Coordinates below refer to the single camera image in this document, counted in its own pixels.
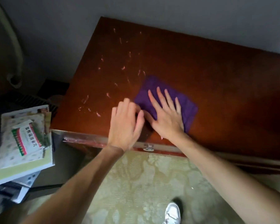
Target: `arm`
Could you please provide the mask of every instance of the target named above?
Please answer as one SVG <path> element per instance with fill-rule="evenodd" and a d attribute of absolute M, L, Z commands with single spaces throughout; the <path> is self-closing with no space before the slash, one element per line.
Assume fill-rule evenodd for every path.
<path fill-rule="evenodd" d="M 154 120 L 145 112 L 145 118 L 160 136 L 170 140 L 193 162 L 219 192 L 223 199 L 246 223 L 280 223 L 280 193 L 260 184 L 231 163 L 198 145 L 184 133 L 181 106 L 174 103 L 165 90 L 165 96 L 157 89 L 162 107 L 148 92 L 157 111 Z"/>
<path fill-rule="evenodd" d="M 140 136 L 144 113 L 129 99 L 112 109 L 108 144 L 101 152 L 40 208 L 24 224 L 81 223 L 106 174 Z"/>

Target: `floor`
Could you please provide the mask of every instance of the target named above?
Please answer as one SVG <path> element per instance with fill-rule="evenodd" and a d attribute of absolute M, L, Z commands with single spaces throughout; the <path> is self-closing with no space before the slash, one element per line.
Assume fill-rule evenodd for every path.
<path fill-rule="evenodd" d="M 280 192 L 280 175 L 255 177 Z M 108 173 L 83 224 L 162 223 L 176 196 L 184 202 L 183 224 L 243 223 L 187 158 L 131 151 Z M 18 223 L 49 197 L 20 205 L 13 213 L 21 218 L 10 217 L 7 223 Z"/>

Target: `cleaning cloth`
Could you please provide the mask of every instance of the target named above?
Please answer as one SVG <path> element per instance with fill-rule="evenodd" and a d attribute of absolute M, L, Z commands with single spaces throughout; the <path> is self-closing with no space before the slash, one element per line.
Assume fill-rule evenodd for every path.
<path fill-rule="evenodd" d="M 168 93 L 170 94 L 170 97 L 172 98 L 173 102 L 175 103 L 175 98 L 178 98 L 178 101 L 182 107 L 182 121 L 184 124 L 184 131 L 186 133 L 189 132 L 191 124 L 194 120 L 194 117 L 198 111 L 197 106 L 189 100 L 189 98 L 186 97 L 186 95 L 176 91 L 175 89 L 171 88 L 167 84 L 160 81 L 156 76 L 150 75 L 146 78 L 144 81 L 141 89 L 139 90 L 139 93 L 135 97 L 134 102 L 138 104 L 141 109 L 148 111 L 148 113 L 151 114 L 151 116 L 157 120 L 157 112 L 153 105 L 151 104 L 149 97 L 148 97 L 148 90 L 151 90 L 154 98 L 157 100 L 157 102 L 161 105 L 160 99 L 157 95 L 157 87 L 160 87 L 162 94 L 164 94 L 164 90 L 167 89 Z"/>

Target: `hand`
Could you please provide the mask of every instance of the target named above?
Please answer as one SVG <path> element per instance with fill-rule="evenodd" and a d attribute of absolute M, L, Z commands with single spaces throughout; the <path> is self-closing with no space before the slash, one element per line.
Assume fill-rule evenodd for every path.
<path fill-rule="evenodd" d="M 184 125 L 182 123 L 182 114 L 181 114 L 181 106 L 178 101 L 178 98 L 175 98 L 176 109 L 174 107 L 174 103 L 168 93 L 165 90 L 165 96 L 161 93 L 160 87 L 157 87 L 158 97 L 163 106 L 159 105 L 156 99 L 153 97 L 151 91 L 148 91 L 148 96 L 151 101 L 151 104 L 155 108 L 157 112 L 157 120 L 154 120 L 153 117 L 147 112 L 144 111 L 144 117 L 149 121 L 152 128 L 163 138 L 172 141 L 172 139 L 177 134 L 184 134 Z"/>
<path fill-rule="evenodd" d="M 108 145 L 129 150 L 140 137 L 144 125 L 144 113 L 129 98 L 120 101 L 112 109 Z"/>

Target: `desk top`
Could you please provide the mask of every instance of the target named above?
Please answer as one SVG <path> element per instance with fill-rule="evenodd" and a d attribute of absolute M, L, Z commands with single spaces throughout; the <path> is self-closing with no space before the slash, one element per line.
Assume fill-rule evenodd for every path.
<path fill-rule="evenodd" d="M 101 17 L 52 129 L 108 136 L 111 109 L 156 75 L 198 106 L 211 150 L 280 159 L 280 55 Z M 140 141 L 171 145 L 146 127 Z"/>

